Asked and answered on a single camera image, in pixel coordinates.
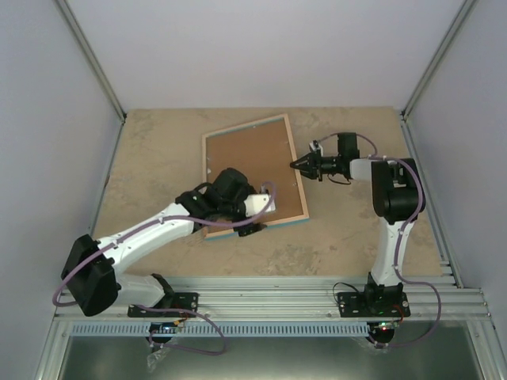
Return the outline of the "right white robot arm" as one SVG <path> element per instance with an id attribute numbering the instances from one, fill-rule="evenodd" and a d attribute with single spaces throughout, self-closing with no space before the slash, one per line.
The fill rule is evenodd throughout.
<path id="1" fill-rule="evenodd" d="M 372 187 L 372 206 L 380 220 L 375 263 L 362 291 L 334 293 L 342 317 L 404 317 L 410 315 L 403 290 L 402 264 L 406 245 L 418 215 L 425 208 L 425 195 L 412 158 L 389 159 L 374 154 L 363 158 L 354 132 L 338 132 L 337 153 L 326 156 L 322 142 L 310 143 L 310 152 L 290 167 L 311 180 L 336 174 L 347 181 L 367 181 Z"/>

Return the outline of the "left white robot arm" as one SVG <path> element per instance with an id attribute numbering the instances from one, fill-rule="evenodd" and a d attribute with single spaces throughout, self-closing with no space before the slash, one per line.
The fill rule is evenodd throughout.
<path id="1" fill-rule="evenodd" d="M 208 226 L 224 227 L 240 237 L 263 229 L 258 220 L 275 211 L 276 185 L 254 188 L 237 169 L 227 168 L 213 182 L 204 182 L 180 194 L 156 215 L 99 239 L 85 234 L 74 241 L 61 279 L 71 302 L 54 294 L 55 306 L 78 306 L 87 317 L 113 305 L 133 306 L 135 314 L 156 316 L 194 311 L 179 302 L 177 293 L 157 273 L 129 275 L 127 269 L 156 249 L 188 237 Z"/>

